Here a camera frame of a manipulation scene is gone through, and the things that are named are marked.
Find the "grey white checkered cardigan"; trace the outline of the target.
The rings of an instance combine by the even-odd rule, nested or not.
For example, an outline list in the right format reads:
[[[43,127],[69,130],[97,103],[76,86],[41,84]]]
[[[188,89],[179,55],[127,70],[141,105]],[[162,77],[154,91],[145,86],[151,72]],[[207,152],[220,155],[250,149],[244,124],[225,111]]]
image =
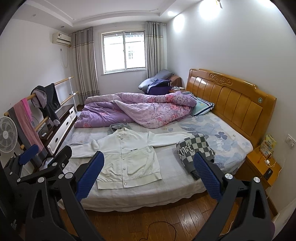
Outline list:
[[[200,153],[207,161],[214,162],[215,152],[210,148],[206,137],[201,133],[186,137],[176,144],[176,148],[185,169],[195,180],[200,178],[193,162],[196,153]]]

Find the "wooden clothes rack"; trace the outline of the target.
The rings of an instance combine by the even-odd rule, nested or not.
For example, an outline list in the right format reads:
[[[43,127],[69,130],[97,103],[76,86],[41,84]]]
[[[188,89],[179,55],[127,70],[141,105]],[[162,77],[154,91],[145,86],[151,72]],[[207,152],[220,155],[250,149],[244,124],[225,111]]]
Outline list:
[[[54,86],[62,84],[66,81],[69,81],[71,93],[68,96],[67,99],[65,99],[62,102],[59,102],[58,96],[55,96],[54,91],[56,90],[53,85],[48,85],[48,87],[51,87],[53,89],[52,93],[46,93],[45,87],[38,86],[35,88],[31,95],[26,98],[27,101],[31,100],[32,103],[36,108],[46,110],[47,116],[44,117],[44,119],[35,127],[35,131],[37,132],[45,123],[48,125],[49,121],[51,121],[55,126],[58,126],[60,124],[60,121],[58,121],[58,118],[55,114],[58,110],[62,108],[62,106],[69,101],[70,99],[74,98],[78,94],[78,92],[73,92],[71,79],[73,79],[74,76],[65,78],[63,80],[60,80],[56,83],[54,83]]]

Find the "white electric fan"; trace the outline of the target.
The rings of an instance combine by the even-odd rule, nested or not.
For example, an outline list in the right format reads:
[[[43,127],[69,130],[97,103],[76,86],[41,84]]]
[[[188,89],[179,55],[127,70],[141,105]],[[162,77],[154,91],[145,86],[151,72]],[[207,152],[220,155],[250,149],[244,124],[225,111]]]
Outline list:
[[[18,131],[15,123],[8,116],[2,116],[0,121],[0,148],[3,153],[9,153],[16,146]]]

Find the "white tv cabinet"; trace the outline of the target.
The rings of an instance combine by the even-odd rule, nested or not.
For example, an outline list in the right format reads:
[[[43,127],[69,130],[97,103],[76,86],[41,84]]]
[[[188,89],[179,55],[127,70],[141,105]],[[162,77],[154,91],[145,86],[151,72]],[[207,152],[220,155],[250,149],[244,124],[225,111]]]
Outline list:
[[[57,117],[60,120],[60,125],[45,124],[38,132],[49,157],[55,156],[58,152],[64,138],[66,138],[68,131],[77,118],[74,104],[64,105],[57,112]]]

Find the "floral bed sheet mattress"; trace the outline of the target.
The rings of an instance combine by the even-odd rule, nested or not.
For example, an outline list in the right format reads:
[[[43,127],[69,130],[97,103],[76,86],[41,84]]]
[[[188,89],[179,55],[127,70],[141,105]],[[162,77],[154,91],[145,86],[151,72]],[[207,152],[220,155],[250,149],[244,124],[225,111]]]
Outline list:
[[[253,150],[251,142],[235,131],[221,118],[208,112],[200,116],[187,116],[166,126],[152,129],[153,133],[202,133],[215,152],[214,163],[225,173],[235,174]],[[141,207],[153,207],[190,198],[206,189],[201,180],[195,180],[185,169],[176,146],[156,147],[162,179],[151,184],[123,189],[100,190],[93,185],[87,198],[82,199],[84,209],[99,212],[128,212]]]

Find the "white jacket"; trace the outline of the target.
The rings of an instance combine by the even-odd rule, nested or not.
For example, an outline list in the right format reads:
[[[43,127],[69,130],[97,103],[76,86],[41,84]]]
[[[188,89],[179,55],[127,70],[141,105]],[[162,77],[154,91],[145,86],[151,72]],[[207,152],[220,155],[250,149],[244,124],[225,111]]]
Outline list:
[[[193,135],[187,132],[142,133],[121,128],[82,145],[72,145],[72,158],[104,155],[104,166],[96,178],[98,189],[123,189],[147,185],[162,179],[155,147],[177,144]]]

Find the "pink towel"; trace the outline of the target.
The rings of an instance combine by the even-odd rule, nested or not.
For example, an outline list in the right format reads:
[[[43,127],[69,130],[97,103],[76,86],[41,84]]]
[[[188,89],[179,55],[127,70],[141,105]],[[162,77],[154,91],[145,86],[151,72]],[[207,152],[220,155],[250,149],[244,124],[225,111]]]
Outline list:
[[[25,148],[29,149],[31,146],[36,145],[38,147],[38,155],[40,155],[42,151],[45,151],[45,148],[39,136],[37,135],[37,132],[31,124],[23,102],[17,102],[12,108],[8,110],[8,113],[9,117],[16,125],[18,138]]]

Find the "wooden nightstand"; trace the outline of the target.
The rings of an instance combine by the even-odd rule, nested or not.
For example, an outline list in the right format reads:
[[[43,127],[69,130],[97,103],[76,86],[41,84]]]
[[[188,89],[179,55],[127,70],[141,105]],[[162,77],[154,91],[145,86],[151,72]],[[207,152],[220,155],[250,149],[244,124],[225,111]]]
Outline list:
[[[265,162],[266,158],[261,154],[259,147],[256,147],[246,156],[244,163],[236,172],[235,177],[245,181],[249,181],[253,177],[258,177],[263,188],[266,190],[274,185],[281,170],[281,166],[276,162],[273,156],[269,157],[267,160],[270,162],[269,164]],[[263,175],[268,168],[273,170],[273,174],[269,180],[266,181]]]

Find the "grey green garment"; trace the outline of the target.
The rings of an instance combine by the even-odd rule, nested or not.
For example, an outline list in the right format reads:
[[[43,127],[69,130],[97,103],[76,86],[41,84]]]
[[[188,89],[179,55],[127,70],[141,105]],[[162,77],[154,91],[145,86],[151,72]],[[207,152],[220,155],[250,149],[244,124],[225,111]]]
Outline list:
[[[122,128],[128,128],[130,130],[132,129],[132,127],[128,123],[114,123],[109,126],[107,134],[111,135]]]

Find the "smartphone on nightstand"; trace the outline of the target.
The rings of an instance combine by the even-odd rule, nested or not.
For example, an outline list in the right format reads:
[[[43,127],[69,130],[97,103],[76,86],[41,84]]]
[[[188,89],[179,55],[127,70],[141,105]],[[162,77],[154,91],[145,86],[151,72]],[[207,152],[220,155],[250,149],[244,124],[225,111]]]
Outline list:
[[[263,176],[265,180],[268,181],[272,174],[273,174],[273,170],[271,168],[268,168]]]

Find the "black grey hoodie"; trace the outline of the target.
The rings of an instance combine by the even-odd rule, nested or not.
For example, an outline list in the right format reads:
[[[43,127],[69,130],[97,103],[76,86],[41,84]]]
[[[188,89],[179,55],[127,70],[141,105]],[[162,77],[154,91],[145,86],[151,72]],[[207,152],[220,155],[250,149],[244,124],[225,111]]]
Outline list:
[[[49,118],[46,124],[49,125],[49,120],[51,120],[55,126],[60,125],[56,110],[61,107],[61,104],[57,96],[55,84],[52,83],[45,87],[38,85],[32,90],[31,94],[35,94],[35,97],[31,99],[33,106],[41,111],[44,118]]]

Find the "yellow package on nightstand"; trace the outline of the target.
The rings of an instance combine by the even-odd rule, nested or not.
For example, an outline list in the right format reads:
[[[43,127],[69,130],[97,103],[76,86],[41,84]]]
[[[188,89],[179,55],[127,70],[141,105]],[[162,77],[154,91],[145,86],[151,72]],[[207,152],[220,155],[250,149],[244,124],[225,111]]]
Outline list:
[[[276,144],[277,141],[273,138],[273,136],[271,134],[267,134],[260,144],[259,150],[265,158],[268,158],[273,154]]]

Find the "blue striped pillow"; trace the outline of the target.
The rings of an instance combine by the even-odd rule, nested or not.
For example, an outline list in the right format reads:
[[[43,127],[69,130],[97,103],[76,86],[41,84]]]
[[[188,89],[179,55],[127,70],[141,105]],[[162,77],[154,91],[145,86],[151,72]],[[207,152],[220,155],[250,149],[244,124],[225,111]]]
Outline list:
[[[196,97],[193,93],[189,91],[184,91],[182,92],[182,94],[189,95],[196,101],[196,105],[192,109],[191,116],[199,116],[199,115],[206,114],[209,111],[211,111],[215,106],[213,102],[209,102],[202,98]]]

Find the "wooden headboard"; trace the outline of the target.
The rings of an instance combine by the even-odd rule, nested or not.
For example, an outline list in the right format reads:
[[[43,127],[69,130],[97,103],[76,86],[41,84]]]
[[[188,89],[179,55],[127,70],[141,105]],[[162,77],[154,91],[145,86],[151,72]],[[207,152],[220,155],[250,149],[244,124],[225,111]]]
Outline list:
[[[264,139],[276,97],[242,79],[206,69],[190,69],[186,90],[215,104],[212,113],[248,139],[254,148]]]

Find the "purple floral quilt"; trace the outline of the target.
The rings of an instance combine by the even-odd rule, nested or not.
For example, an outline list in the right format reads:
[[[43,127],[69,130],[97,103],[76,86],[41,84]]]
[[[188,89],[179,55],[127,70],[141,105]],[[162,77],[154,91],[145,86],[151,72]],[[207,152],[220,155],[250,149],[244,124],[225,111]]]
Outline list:
[[[189,115],[196,101],[180,91],[165,95],[121,92],[88,97],[76,128],[100,128],[135,122],[145,128],[159,128]]]

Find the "left grey curtain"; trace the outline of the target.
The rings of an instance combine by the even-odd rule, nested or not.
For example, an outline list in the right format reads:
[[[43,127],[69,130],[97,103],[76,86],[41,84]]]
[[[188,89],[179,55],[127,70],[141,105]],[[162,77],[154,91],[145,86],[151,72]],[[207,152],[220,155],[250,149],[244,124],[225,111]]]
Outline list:
[[[78,100],[79,104],[84,104],[88,97],[100,95],[93,28],[89,27],[72,33],[71,45]]]

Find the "grey curtain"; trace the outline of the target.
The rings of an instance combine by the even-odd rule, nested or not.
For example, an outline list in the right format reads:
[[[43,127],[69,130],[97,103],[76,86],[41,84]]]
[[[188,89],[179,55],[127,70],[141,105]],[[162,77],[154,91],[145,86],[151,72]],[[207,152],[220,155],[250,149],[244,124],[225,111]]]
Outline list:
[[[155,76],[165,68],[163,27],[162,23],[145,23],[148,78]]]
[[[72,33],[71,45],[78,100],[79,104],[84,104],[88,97],[100,95],[93,28],[89,27]]]

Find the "pile of blue bedding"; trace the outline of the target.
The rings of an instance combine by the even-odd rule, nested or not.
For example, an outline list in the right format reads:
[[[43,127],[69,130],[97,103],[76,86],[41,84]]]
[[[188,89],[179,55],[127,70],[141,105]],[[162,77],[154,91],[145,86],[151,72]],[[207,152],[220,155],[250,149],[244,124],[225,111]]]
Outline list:
[[[170,92],[172,72],[164,69],[155,76],[144,80],[138,89],[148,95],[165,95]]]

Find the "window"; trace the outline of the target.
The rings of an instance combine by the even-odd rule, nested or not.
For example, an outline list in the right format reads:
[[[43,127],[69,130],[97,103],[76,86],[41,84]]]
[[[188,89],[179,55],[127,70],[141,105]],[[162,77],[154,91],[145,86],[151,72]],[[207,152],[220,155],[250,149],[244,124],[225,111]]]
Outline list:
[[[102,34],[102,59],[105,74],[145,70],[144,31]]]

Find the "right grey curtain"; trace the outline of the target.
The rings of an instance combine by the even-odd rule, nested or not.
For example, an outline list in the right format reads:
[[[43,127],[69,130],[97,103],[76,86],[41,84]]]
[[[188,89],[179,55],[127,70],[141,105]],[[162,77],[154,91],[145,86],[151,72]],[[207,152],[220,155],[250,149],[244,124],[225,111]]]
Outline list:
[[[162,23],[145,23],[148,78],[155,76],[165,68],[163,27]]]

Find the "wall socket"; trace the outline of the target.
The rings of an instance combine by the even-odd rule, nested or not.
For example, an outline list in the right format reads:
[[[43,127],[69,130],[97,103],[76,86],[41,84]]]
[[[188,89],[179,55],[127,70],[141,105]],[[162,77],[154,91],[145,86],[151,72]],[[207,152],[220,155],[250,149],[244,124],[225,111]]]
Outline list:
[[[296,144],[295,139],[291,135],[287,135],[285,142],[289,145],[290,148],[293,148]]]

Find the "wall air conditioner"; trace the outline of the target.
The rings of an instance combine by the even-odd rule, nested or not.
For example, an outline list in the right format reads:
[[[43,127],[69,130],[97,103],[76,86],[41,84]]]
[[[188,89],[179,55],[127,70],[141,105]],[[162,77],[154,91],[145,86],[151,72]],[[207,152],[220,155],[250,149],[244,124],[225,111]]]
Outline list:
[[[52,43],[64,46],[71,45],[71,37],[63,34],[63,33],[54,33],[52,35]]]

